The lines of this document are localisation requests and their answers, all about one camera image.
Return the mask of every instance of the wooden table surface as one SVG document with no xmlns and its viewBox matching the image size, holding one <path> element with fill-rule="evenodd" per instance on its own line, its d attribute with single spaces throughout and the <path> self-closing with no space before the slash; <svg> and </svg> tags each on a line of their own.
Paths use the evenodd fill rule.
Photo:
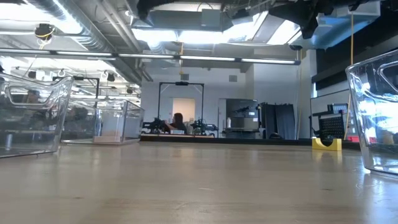
<svg viewBox="0 0 398 224">
<path fill-rule="evenodd" d="M 2 224 L 398 223 L 359 151 L 141 142 L 0 161 Z"/>
</svg>

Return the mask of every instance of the clear plastic bin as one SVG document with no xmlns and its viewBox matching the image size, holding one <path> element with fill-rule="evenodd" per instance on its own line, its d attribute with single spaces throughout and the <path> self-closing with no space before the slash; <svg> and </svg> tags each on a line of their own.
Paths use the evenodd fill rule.
<svg viewBox="0 0 398 224">
<path fill-rule="evenodd" d="M 398 51 L 346 69 L 364 166 L 398 175 Z"/>
<path fill-rule="evenodd" d="M 123 144 L 141 137 L 144 110 L 126 100 L 72 96 L 62 142 L 68 144 Z"/>
<path fill-rule="evenodd" d="M 0 157 L 55 152 L 73 78 L 38 84 L 0 73 Z"/>
</svg>

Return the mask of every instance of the hanging cable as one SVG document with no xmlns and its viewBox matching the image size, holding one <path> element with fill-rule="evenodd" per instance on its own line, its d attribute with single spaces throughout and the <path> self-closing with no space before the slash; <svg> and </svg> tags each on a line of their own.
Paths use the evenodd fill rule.
<svg viewBox="0 0 398 224">
<path fill-rule="evenodd" d="M 201 2 L 201 3 L 199 4 L 198 8 L 197 8 L 197 12 L 199 11 L 199 7 L 200 7 L 203 3 L 209 5 L 209 6 L 211 7 L 211 9 L 214 9 L 213 6 L 211 6 L 210 3 L 208 3 L 208 2 Z"/>
<path fill-rule="evenodd" d="M 303 60 L 303 49 L 300 50 L 300 61 Z M 301 90 L 302 90 L 302 65 L 300 65 L 300 88 L 298 89 L 298 105 L 301 105 Z M 301 123 L 301 106 L 298 107 L 298 125 L 297 125 L 297 139 L 300 137 L 300 123 Z"/>
<path fill-rule="evenodd" d="M 351 12 L 351 65 L 354 64 L 354 13 Z M 351 91 L 348 94 L 348 107 L 347 107 L 347 118 L 346 118 L 346 129 L 344 132 L 344 140 L 347 138 L 348 130 L 348 119 L 349 119 L 349 108 L 351 107 Z"/>
</svg>

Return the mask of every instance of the fluorescent light fixture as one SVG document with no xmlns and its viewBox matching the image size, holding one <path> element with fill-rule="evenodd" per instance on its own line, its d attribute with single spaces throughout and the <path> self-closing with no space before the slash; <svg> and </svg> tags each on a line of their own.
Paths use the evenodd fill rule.
<svg viewBox="0 0 398 224">
<path fill-rule="evenodd" d="M 268 40 L 267 44 L 286 44 L 299 30 L 299 25 L 295 24 L 294 22 L 285 20 L 275 31 L 274 35 L 272 35 L 272 37 Z"/>
<path fill-rule="evenodd" d="M 97 88 L 97 86 L 91 86 L 91 85 L 79 85 L 78 86 L 79 88 Z M 102 88 L 102 89 L 115 89 L 116 87 L 115 86 L 99 86 L 99 88 Z"/>
<path fill-rule="evenodd" d="M 220 61 L 220 62 L 233 62 L 235 58 L 229 57 L 203 57 L 203 56 L 184 56 L 181 55 L 181 59 L 188 59 L 188 60 L 213 60 L 213 61 Z"/>
<path fill-rule="evenodd" d="M 111 53 L 96 53 L 96 52 L 64 52 L 57 51 L 60 55 L 76 55 L 76 56 L 89 56 L 89 57 L 109 57 Z"/>
<path fill-rule="evenodd" d="M 156 58 L 156 59 L 173 59 L 173 55 L 152 55 L 152 54 L 119 54 L 120 57 L 132 58 Z"/>
<path fill-rule="evenodd" d="M 28 50 L 28 49 L 0 49 L 0 53 L 15 54 L 49 54 L 48 50 Z"/>
<path fill-rule="evenodd" d="M 178 41 L 186 44 L 219 44 L 226 42 L 222 32 L 210 31 L 183 31 L 178 37 Z"/>
<path fill-rule="evenodd" d="M 87 57 L 87 60 L 116 60 L 116 58 Z"/>
<path fill-rule="evenodd" d="M 256 59 L 256 58 L 242 58 L 242 62 L 273 63 L 273 64 L 281 64 L 281 65 L 294 65 L 296 63 L 296 61 L 293 61 L 293 60 Z"/>
<path fill-rule="evenodd" d="M 254 38 L 255 34 L 257 34 L 261 25 L 264 23 L 266 17 L 268 16 L 268 11 L 261 12 L 258 16 L 257 15 L 258 14 L 253 16 L 255 22 L 253 28 L 246 35 L 246 40 L 252 40 Z"/>
</svg>

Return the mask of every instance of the woman with dark hair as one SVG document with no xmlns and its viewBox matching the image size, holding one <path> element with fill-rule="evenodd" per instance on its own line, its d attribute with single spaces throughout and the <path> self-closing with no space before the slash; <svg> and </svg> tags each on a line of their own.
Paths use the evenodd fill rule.
<svg viewBox="0 0 398 224">
<path fill-rule="evenodd" d="M 181 113 L 175 113 L 173 116 L 173 123 L 169 124 L 166 121 L 164 121 L 164 123 L 166 124 L 166 126 L 170 129 L 170 130 L 181 130 L 184 131 L 184 133 L 187 133 L 187 128 L 185 127 L 184 123 L 183 123 L 183 117 Z"/>
</svg>

